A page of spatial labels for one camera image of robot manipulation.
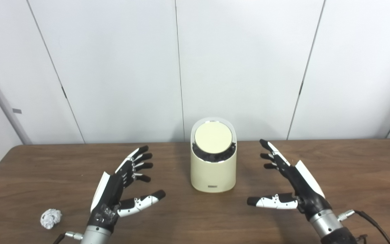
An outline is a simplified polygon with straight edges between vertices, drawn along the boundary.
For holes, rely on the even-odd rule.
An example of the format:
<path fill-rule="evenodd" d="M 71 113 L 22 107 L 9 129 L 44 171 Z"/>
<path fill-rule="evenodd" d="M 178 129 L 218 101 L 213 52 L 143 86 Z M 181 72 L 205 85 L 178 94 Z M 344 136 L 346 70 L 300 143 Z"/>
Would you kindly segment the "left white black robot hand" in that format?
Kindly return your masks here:
<path fill-rule="evenodd" d="M 135 149 L 113 174 L 103 173 L 91 204 L 88 227 L 112 234 L 119 218 L 138 213 L 166 196 L 164 190 L 158 190 L 148 196 L 121 199 L 124 190 L 133 182 L 151 181 L 149 176 L 139 173 L 140 170 L 153 168 L 153 163 L 146 162 L 153 157 L 148 150 L 147 145 Z"/>

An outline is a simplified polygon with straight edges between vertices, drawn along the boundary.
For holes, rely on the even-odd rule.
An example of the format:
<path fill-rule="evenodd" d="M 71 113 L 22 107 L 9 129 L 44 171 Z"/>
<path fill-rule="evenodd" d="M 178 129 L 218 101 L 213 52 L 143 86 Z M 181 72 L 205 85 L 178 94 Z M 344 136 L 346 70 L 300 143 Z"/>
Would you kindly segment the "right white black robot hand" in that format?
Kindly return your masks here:
<path fill-rule="evenodd" d="M 302 161 L 290 164 L 280 151 L 269 141 L 260 139 L 261 146 L 269 153 L 261 153 L 262 159 L 269 160 L 265 169 L 277 170 L 291 184 L 294 192 L 279 193 L 262 197 L 249 197 L 249 206 L 272 209 L 297 209 L 307 220 L 323 210 L 331 210 L 330 203 L 312 174 Z"/>

